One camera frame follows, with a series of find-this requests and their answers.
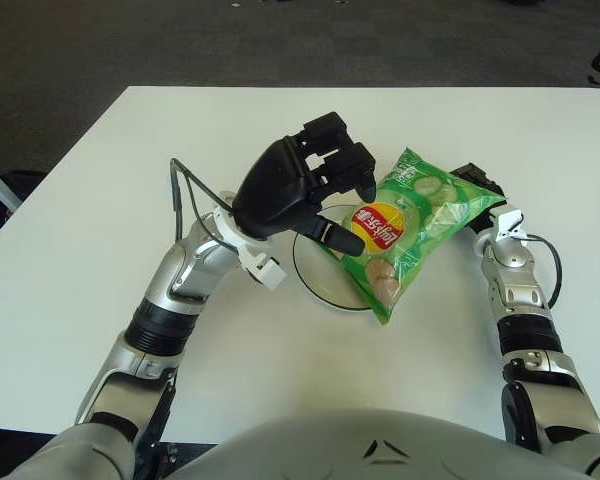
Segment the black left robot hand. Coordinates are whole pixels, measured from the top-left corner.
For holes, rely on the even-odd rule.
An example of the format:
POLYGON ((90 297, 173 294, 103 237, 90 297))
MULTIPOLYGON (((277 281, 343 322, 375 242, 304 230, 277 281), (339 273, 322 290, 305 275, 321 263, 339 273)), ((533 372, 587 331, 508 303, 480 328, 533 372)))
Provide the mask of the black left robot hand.
POLYGON ((264 151, 232 202, 235 223, 256 239, 293 230, 337 252, 359 256, 364 241, 320 211, 329 196, 352 190, 363 202, 374 202, 374 171, 374 157, 351 139, 341 117, 330 112, 264 151))

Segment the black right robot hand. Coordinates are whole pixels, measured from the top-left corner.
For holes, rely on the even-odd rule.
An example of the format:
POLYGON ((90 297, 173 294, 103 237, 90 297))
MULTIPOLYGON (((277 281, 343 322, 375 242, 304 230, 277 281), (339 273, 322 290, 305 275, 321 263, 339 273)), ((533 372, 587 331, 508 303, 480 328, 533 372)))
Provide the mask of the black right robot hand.
POLYGON ((502 188, 493 180, 489 179, 486 173, 474 165, 468 163, 452 171, 452 174, 458 178, 466 180, 478 187, 489 190, 494 195, 499 195, 501 200, 486 207, 476 218, 468 223, 468 227, 476 234, 492 227, 492 220, 489 217, 491 208, 500 207, 507 203, 502 188))

